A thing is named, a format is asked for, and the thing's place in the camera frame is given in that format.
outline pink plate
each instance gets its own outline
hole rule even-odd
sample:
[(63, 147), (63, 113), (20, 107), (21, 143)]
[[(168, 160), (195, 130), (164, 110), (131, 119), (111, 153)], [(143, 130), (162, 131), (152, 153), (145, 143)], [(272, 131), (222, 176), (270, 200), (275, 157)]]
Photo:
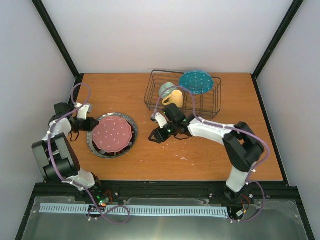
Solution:
[(119, 116), (107, 116), (92, 131), (96, 146), (107, 153), (117, 153), (126, 148), (132, 139), (129, 123)]

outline mug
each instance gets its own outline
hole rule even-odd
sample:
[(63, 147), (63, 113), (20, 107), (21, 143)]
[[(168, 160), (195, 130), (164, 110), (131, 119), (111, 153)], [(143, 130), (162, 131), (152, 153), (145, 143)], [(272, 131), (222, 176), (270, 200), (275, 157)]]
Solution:
[[(172, 82), (166, 82), (165, 84), (163, 84), (160, 89), (159, 89), (159, 96), (161, 96), (161, 94), (170, 87), (173, 87), (174, 84)], [(168, 97), (174, 90), (176, 90), (176, 87), (173, 87), (167, 91), (165, 91), (165, 93), (162, 95), (162, 98), (165, 99), (166, 97)]]
[(169, 96), (162, 100), (162, 104), (175, 104), (178, 108), (182, 108), (184, 105), (184, 96), (180, 90), (174, 90)]

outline dish rack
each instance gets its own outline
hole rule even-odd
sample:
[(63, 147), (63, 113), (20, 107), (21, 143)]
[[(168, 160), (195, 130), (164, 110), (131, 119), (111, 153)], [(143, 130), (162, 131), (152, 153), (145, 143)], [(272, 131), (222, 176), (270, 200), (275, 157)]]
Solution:
[[(144, 103), (149, 110), (156, 108), (157, 100), (159, 98), (160, 87), (167, 83), (173, 83), (179, 85), (179, 79), (184, 72), (178, 71), (164, 71), (153, 70), (150, 75), (148, 87), (144, 95)], [(214, 85), (212, 90), (207, 93), (193, 94), (195, 100), (195, 112), (198, 116), (203, 118), (213, 119), (221, 110), (221, 78), (212, 76)], [(193, 114), (193, 101), (191, 96), (184, 90), (179, 89), (183, 94), (183, 106), (181, 111), (186, 115)], [(165, 105), (162, 104), (160, 99), (158, 104), (158, 111), (160, 112)]]

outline white wall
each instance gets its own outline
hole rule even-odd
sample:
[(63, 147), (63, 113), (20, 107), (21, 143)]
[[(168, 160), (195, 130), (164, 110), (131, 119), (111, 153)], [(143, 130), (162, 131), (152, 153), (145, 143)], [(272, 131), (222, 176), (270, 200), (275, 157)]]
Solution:
[(14, 239), (36, 182), (31, 145), (74, 79), (31, 0), (0, 7), (0, 239)]
[(306, 0), (258, 78), (289, 182), (320, 239), (320, 1)]
[(251, 73), (292, 0), (43, 2), (81, 73)]

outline wooden table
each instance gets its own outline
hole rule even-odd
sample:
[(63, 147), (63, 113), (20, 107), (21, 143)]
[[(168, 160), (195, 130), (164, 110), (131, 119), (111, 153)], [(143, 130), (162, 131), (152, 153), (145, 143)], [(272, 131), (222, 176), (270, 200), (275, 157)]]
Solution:
[[(222, 79), (221, 112), (215, 122), (237, 124), (246, 122), (254, 133), (271, 148), (270, 158), (257, 169), (251, 179), (282, 181), (280, 168), (249, 73), (215, 73)], [(231, 163), (225, 148), (213, 141), (191, 137), (177, 140), (171, 137), (165, 143), (148, 141), (157, 124), (150, 120), (152, 111), (144, 103), (149, 73), (85, 74), (83, 83), (91, 87), (89, 100), (93, 104), (90, 117), (120, 112), (133, 118), (138, 126), (138, 138), (128, 154), (114, 159), (95, 156), (89, 149), (86, 133), (80, 133), (71, 142), (81, 167), (93, 172), (101, 180), (131, 181), (225, 181)], [(87, 97), (81, 87), (77, 102)]]

